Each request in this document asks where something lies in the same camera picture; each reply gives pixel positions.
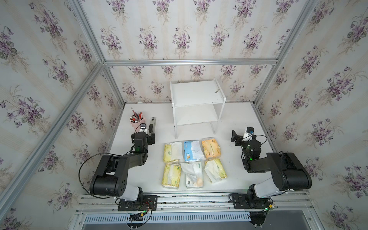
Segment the blue tissue pack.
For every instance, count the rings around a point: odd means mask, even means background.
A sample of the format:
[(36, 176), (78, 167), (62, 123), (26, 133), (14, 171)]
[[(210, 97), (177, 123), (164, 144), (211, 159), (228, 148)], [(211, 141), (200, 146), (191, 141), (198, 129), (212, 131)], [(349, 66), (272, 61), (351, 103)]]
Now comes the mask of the blue tissue pack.
[(186, 163), (202, 161), (205, 158), (198, 140), (184, 142), (184, 159)]

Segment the white green tissue pack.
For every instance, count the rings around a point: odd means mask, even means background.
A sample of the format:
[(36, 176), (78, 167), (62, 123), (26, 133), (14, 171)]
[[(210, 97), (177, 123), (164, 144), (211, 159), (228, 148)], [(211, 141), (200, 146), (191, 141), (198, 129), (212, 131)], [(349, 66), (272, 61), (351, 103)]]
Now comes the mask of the white green tissue pack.
[(186, 176), (185, 184), (187, 188), (202, 188), (204, 186), (201, 162), (182, 163), (181, 168)]

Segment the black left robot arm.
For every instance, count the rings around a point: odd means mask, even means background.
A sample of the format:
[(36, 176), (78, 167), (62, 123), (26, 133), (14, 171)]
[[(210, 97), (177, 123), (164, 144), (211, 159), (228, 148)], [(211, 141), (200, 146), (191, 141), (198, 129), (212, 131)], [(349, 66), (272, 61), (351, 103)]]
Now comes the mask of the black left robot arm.
[(155, 144), (155, 134), (137, 132), (131, 135), (133, 146), (124, 155), (106, 153), (100, 159), (92, 177), (89, 192), (94, 196), (112, 196), (125, 201), (143, 203), (143, 191), (128, 183), (128, 171), (143, 166), (148, 158), (148, 147)]

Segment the pale yellow tissue pack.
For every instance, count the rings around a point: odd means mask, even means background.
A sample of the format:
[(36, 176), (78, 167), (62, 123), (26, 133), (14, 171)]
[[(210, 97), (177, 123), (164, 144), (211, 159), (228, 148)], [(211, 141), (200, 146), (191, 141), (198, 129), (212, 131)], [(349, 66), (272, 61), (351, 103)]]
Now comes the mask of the pale yellow tissue pack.
[(182, 142), (166, 143), (163, 152), (164, 163), (178, 163), (184, 161)]

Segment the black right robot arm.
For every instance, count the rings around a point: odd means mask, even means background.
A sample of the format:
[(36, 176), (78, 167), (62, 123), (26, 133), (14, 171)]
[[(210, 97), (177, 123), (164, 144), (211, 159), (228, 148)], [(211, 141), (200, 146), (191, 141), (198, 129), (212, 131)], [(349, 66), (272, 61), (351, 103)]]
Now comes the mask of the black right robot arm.
[(250, 199), (266, 199), (287, 190), (311, 188), (311, 176), (294, 153), (269, 152), (261, 158), (263, 144), (256, 137), (252, 127), (246, 136), (240, 136), (233, 130), (231, 137), (231, 142), (241, 147), (241, 161), (248, 173), (271, 173), (269, 179), (249, 187), (247, 195)]

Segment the orange tissue pack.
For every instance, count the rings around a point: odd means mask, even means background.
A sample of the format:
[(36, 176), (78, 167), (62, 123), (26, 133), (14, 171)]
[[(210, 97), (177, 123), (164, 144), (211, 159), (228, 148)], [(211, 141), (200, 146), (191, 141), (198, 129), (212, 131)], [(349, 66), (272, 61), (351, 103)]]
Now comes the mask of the orange tissue pack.
[(203, 139), (202, 148), (207, 160), (219, 158), (221, 156), (221, 149), (215, 138)]

